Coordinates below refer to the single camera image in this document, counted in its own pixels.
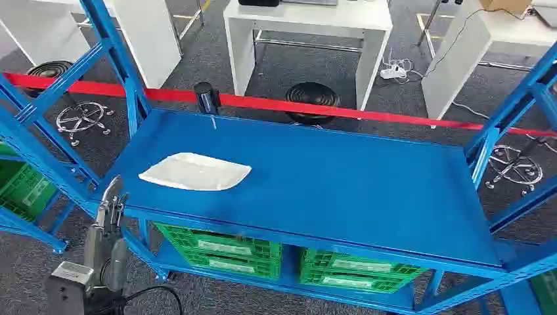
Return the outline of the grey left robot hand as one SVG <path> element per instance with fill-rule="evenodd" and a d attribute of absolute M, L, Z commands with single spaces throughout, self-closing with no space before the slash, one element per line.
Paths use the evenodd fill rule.
<path fill-rule="evenodd" d="M 97 218 L 89 227 L 85 242 L 84 263 L 93 269 L 96 286 L 122 291 L 127 278 L 127 244 L 123 238 L 121 219 L 127 194 L 120 194 L 122 177 L 111 181 L 97 209 Z"/>

